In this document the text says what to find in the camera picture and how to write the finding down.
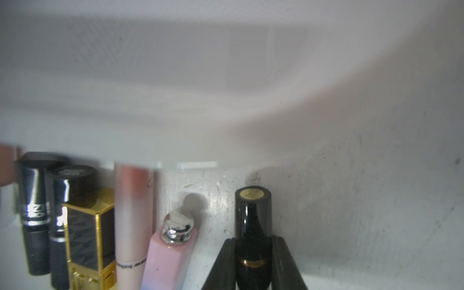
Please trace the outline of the white plastic storage box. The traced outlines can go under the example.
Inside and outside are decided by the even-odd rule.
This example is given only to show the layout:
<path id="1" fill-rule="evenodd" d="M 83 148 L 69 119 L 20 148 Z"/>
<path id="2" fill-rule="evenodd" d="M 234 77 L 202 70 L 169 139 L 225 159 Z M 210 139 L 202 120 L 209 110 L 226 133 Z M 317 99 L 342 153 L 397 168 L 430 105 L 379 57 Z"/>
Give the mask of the white plastic storage box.
<path id="1" fill-rule="evenodd" d="M 392 49 L 402 1 L 2 1 L 1 141 L 209 167 Z"/>

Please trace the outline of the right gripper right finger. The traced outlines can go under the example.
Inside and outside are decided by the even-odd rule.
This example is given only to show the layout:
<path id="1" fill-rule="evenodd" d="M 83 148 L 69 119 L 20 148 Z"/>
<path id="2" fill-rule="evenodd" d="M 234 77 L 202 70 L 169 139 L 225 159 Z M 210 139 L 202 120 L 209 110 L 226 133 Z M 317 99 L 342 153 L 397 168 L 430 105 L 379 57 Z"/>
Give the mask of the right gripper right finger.
<path id="1" fill-rule="evenodd" d="M 308 290 L 285 239 L 272 237 L 272 290 Z"/>

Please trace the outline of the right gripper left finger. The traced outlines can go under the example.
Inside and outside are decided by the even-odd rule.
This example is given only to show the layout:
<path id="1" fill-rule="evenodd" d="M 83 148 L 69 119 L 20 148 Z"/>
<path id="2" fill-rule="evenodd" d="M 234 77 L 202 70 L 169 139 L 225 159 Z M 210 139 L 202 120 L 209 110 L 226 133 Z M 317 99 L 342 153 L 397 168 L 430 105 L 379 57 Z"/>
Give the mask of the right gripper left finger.
<path id="1" fill-rule="evenodd" d="M 226 239 L 202 290 L 236 289 L 236 239 Z"/>

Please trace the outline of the black lipstick gold band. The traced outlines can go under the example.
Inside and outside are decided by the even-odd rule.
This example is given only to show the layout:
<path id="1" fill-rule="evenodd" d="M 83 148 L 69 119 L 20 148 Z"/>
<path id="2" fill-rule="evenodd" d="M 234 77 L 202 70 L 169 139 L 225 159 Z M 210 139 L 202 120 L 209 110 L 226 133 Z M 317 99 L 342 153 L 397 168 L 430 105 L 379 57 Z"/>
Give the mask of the black lipstick gold band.
<path id="1" fill-rule="evenodd" d="M 236 283 L 240 290 L 266 290 L 271 283 L 272 195 L 261 186 L 235 193 Z"/>

